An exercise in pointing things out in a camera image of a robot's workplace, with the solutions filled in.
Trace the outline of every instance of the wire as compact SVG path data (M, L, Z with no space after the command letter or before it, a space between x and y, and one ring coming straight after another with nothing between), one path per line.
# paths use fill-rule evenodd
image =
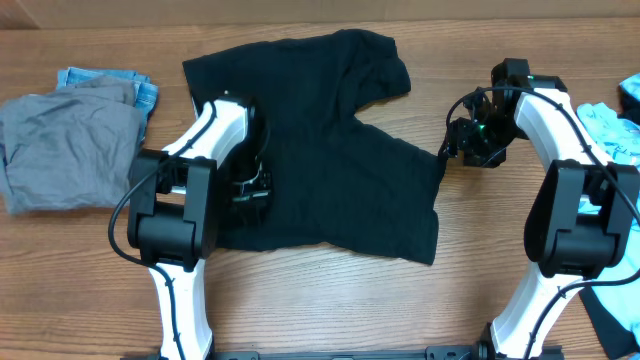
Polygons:
M620 188L620 185L618 184L618 182L616 181L616 179L613 177L613 175L609 172L609 170L606 168L605 165L603 165L600 160L595 156L595 154L591 151L591 146L587 143L587 140L584 138L584 136L582 135L582 131L580 131L580 128L578 127L578 124L576 124L575 121L573 121L573 118L571 117L571 115L569 115L569 113L567 112L567 110L562 106L562 104L559 104L557 102L555 102L553 99L538 93L536 91L534 91L533 89L526 89L526 88L521 88L521 87L517 87L517 86L493 86L493 87L487 87L487 88L479 88L476 91L470 92L469 94L463 96L462 98L460 98L460 100L456 101L455 104L451 107L451 109L449 110L449 113L447 114L447 119L445 121L446 125L447 125L447 131L445 133L445 138L444 138L444 142L442 144L442 146L440 147L440 151L438 152L438 155L443 155L444 151L446 149L447 146L447 139L449 136L449 124L451 122L451 115L453 114L453 112L455 111L455 109L458 107L458 105L460 105L465 99L469 98L469 97L473 97L476 95L480 95L480 94L485 94L489 91L520 91L523 93L527 93L527 94L531 94L535 97L538 97L544 101L546 101L547 103L549 103L550 105L552 105L557 111L560 111L560 113L567 119L567 121L569 122L569 125L571 126L571 129L573 130L573 132L576 134L576 137L578 138L578 141L580 142L580 145L582 145L584 152L587 154L587 156L589 157L589 159L598 167L598 169L600 169L600 171L604 174L605 178L607 179L607 181L609 182L609 184L611 184L611 186L613 186L613 188L615 189L616 193L620 196L620 198L622 198L622 201L625 203L625 205L627 206L627 208L629 208L629 211L631 211L631 214L633 215L633 217L636 219L636 221L638 223L640 223L640 213L638 212L638 209L636 209L635 204L633 204L633 202L631 201L631 199L629 199L629 197L627 196L627 194L625 194L622 189ZM538 317L538 320L536 320L535 326L533 327L533 330L531 331L531 337L529 339L529 343L527 344L527 348L526 351L524 353L524 360L528 360L529 359L529 355L531 355L531 350L533 348L533 344L536 341L536 335L538 334L538 331L540 331L540 327L542 326L542 322L544 322L544 319L546 318L546 316L549 314L549 312L551 311L551 309L553 308L553 306L556 304L556 302L558 302L558 300L561 297L565 297L565 295L574 289L579 289L579 288L591 288L591 287L596 287L596 286L620 286L620 285L626 285L629 283L632 283L636 280L640 279L640 270L636 271L635 274L629 276L626 279L621 279L621 280L612 280L612 281L583 281L583 282L578 282L578 283L574 283L571 285L567 285L565 287L563 287L562 289L558 290L558 292L554 295L554 297L549 301L549 303L547 304L547 306L545 306L544 310L542 311L542 313L540 314L540 316Z
M180 157L180 155L184 154L185 151L189 150L193 146L193 144L198 140L198 138L200 138L202 134L204 134L205 131L207 131L207 129L211 126L215 117L216 117L215 107L213 107L213 113L211 114L209 121L207 121L207 123L202 127L202 129L200 129L191 139L189 139L189 141L187 141L186 144L182 148L180 148L180 150L176 151L166 159L162 160L158 164L158 167L156 167L154 170L150 171L147 175L145 175L122 197L122 199L120 199L120 202L118 203L118 205L116 205L116 207L113 209L113 213L111 214L111 219L109 220L109 228L107 230L107 235L109 237L109 244L111 244L111 247L113 248L113 251L116 252L116 254L120 255L120 257L122 257L123 259L130 261L134 264L146 266L149 269L153 269L157 271L160 275L162 275L162 277L164 278L165 285L169 288L169 302L171 304L171 328L173 330L173 341L176 343L176 347L178 348L178 353L180 354L181 360L186 360L186 358L184 356L184 350L182 349L182 342L180 341L180 333L178 332L178 323L177 323L177 315L176 315L176 299L175 299L175 293L173 290L173 280L169 277L169 274L167 274L167 272L164 271L159 266L155 264L154 265L146 264L142 260L135 258L131 255L128 255L127 253L122 251L122 249L120 249L120 247L118 247L118 244L116 243L114 229L116 226L116 221L118 220L118 216L120 215L120 212L122 212L122 209L124 208L126 203L129 201L129 199L131 199L131 196L136 191L138 191L138 189L140 189L140 187L142 187L142 185L145 182L147 182L154 175L156 175L158 172L164 169L168 164L174 162L178 157Z

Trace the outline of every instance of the black cable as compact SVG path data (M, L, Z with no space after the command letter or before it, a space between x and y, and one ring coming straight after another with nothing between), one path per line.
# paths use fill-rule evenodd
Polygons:
M131 196L136 191L138 191L138 189L140 189L140 187L145 182L147 182L151 177L156 175L158 172L160 172L160 170L162 170L165 166L167 166L171 162L174 162L178 157L180 157L180 155L184 154L185 151L189 150L193 146L193 144L198 140L198 138L200 138L202 134L204 134L205 131L207 131L207 129L211 126L215 117L216 117L215 107L213 107L213 113L211 114L209 121L207 121L207 123L202 127L202 129L200 129L191 139L189 139L185 143L185 145L182 148L180 148L180 150L176 151L166 159L162 160L158 164L157 168L155 168L154 170L150 171L147 175L145 175L122 197L118 205L116 205L116 207L113 209L113 213L111 214L111 219L109 220L109 228L107 230L107 235L109 236L109 244L111 244L111 247L113 248L113 251L116 252L116 254L120 255L120 257L122 257L123 259L128 260L134 264L146 266L150 269L153 269L157 271L160 275L162 275L162 277L164 278L165 285L169 288L169 302L171 303L171 328L173 330L173 341L176 343L176 346L178 347L178 353L180 354L180 359L182 360L186 360L186 358L184 356L184 350L182 349L182 342L180 341L180 333L178 333L178 323L176 319L177 317L176 299L175 299L175 293L173 291L173 280L169 277L169 274L167 274L166 271L164 271L162 268L158 267L157 265L146 264L142 262L142 260L135 258L131 255L128 255L127 253L122 251L122 249L120 249L120 247L118 247L118 244L116 243L114 229L116 226L116 221L118 220L118 215L120 215L120 212L122 211L126 203L129 201Z
M450 122L451 122L451 115L453 114L455 109L458 107L458 105L460 105L464 100L466 100L469 97L474 97L476 95L485 94L485 93L487 93L489 91L504 91L504 90L507 90L507 91L520 91L520 92L523 92L523 93L531 94L531 95L533 95L535 97L538 97L538 98L546 101L547 103L551 104L557 111L560 111L560 113L569 122L569 125L571 126L573 132L576 134L576 137L578 138L578 141L580 142L580 145L582 145L585 154L587 154L589 159L604 174L604 176L607 179L607 181L611 184L611 186L613 186L613 188L615 189L616 193L622 198L622 200L625 203L625 205L629 208L629 211L631 211L631 214L633 215L633 217L636 219L636 221L638 223L640 223L640 213L638 212L638 209L636 209L635 204L633 204L633 202L631 202L631 199L629 199L627 194L625 194L622 191L622 189L620 188L620 185L618 184L616 179L613 177L613 175L609 172L609 170L606 168L606 166L603 165L600 162L600 160L595 156L595 154L593 154L593 152L591 151L591 146L587 143L587 140L582 135L582 132L580 131L580 128L578 127L578 124L576 124L575 121L573 121L573 118L571 117L571 115L569 115L569 113L562 106L562 104L558 104L553 99L551 99L551 98L549 98L549 97L547 97L547 96L545 96L545 95L543 95L541 93L538 93L538 92L534 91L533 89L526 89L526 88L521 88L521 87L517 87L517 86L493 86L493 87L488 87L488 88L477 89L476 91L470 92L469 94L467 94L467 95L463 96L462 98L460 98L460 100L455 102L455 104L451 107L451 109L449 110L449 113L447 114L447 119L446 119L447 131L445 133L445 139L444 139L444 142L443 142L442 146L440 147L440 151L438 152L438 155L443 155L444 154L444 151L445 151L446 146L447 146L448 136L449 136L449 125L450 125ZM640 270L636 271L635 274L629 276L626 279L612 280L612 281L586 281L586 282L583 281L583 282L579 282L579 283L575 283L575 284L571 284L571 285L565 286L562 289L558 290L558 292L555 294L555 296L549 301L547 306L544 308L544 310L542 311L542 313L538 317L538 320L536 320L536 324L533 327L533 330L531 331L531 337L529 339L529 343L527 344L527 349L525 351L523 359L524 360L528 360L529 359L529 355L531 355L531 349L533 348L533 344L535 343L536 335L538 334L538 331L540 331L540 327L542 326L542 322L544 321L546 316L549 314L549 312L551 311L551 309L553 308L555 303L558 302L558 300L561 297L564 297L567 292L569 292L571 290L574 290L574 289L579 289L579 288L591 288L591 287L596 287L596 286L620 286L620 285L626 285L626 284L632 283L632 282L634 282L634 281L636 281L638 279L640 279Z

